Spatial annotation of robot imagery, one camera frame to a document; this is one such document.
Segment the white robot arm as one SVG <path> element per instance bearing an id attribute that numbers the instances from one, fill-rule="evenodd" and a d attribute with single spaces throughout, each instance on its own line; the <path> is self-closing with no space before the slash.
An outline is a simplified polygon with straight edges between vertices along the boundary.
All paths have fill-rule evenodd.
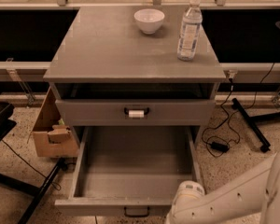
<path id="1" fill-rule="evenodd" d="M 165 224 L 219 224 L 255 213 L 259 224 L 280 224 L 280 151 L 209 194 L 182 182 Z"/>

